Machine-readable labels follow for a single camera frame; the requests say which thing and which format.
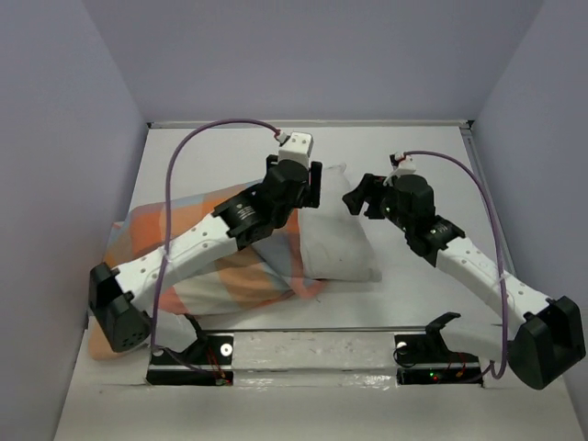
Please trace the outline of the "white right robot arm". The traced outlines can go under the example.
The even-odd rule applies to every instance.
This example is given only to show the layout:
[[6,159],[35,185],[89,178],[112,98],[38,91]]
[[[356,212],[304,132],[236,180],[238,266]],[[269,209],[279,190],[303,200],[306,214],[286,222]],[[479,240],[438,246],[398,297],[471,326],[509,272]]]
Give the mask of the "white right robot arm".
[[463,230],[436,213],[434,190],[423,177],[366,174],[342,200],[353,215],[393,223],[416,255],[465,286],[507,325],[505,331],[470,326],[448,312],[426,327],[423,349],[430,358],[465,352],[504,361],[528,387],[543,390],[585,357],[578,305],[501,272]]

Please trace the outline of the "white pillow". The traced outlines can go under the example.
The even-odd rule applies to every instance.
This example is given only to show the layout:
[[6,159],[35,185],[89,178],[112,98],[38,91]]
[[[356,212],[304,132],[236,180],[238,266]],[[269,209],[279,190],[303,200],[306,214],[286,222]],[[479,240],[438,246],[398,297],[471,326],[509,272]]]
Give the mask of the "white pillow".
[[323,168],[320,205],[299,211],[304,276],[345,282],[379,282],[374,249],[343,196],[351,191],[346,164]]

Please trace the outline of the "colourful checked pillowcase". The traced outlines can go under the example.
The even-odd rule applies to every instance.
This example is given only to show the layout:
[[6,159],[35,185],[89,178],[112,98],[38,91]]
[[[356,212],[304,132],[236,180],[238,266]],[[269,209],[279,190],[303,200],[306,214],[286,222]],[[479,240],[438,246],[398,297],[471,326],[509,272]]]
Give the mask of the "colourful checked pillowcase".
[[[164,240],[164,203],[132,209],[113,224],[104,255],[117,266],[142,257]],[[247,311],[298,297],[312,299],[325,287],[310,276],[301,252],[300,213],[295,210],[285,227],[263,241],[213,262],[173,287],[160,298],[168,313],[196,318]]]

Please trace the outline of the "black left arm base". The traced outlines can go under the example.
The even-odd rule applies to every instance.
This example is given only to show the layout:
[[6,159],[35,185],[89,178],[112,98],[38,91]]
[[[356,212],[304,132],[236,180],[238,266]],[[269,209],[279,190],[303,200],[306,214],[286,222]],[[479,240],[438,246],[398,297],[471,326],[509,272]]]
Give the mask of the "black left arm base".
[[186,319],[196,341],[180,353],[166,348],[151,355],[146,382],[153,386],[231,386],[234,335],[208,333],[195,318]]

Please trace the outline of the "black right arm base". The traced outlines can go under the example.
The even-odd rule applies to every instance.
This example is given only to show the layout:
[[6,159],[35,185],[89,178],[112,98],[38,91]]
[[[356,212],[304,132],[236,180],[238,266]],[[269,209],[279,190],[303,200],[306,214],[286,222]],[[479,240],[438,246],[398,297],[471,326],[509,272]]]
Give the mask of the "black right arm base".
[[451,352],[441,331],[460,315],[446,312],[429,322],[419,334],[395,334],[393,360],[399,386],[483,385],[480,361],[474,355]]

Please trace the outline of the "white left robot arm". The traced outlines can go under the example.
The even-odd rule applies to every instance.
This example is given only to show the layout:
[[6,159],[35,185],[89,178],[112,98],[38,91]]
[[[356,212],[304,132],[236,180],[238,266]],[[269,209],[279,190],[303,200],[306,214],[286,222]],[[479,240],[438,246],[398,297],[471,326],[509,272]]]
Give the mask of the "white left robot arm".
[[161,293],[208,264],[264,240],[287,224],[294,209],[317,208],[322,163],[266,159],[261,183],[215,207],[188,231],[165,240],[155,250],[115,268],[106,263],[89,273],[88,305],[111,350],[124,353],[144,341],[157,347],[158,335],[169,337],[165,349],[192,363],[203,352],[195,321],[174,317],[158,328]]

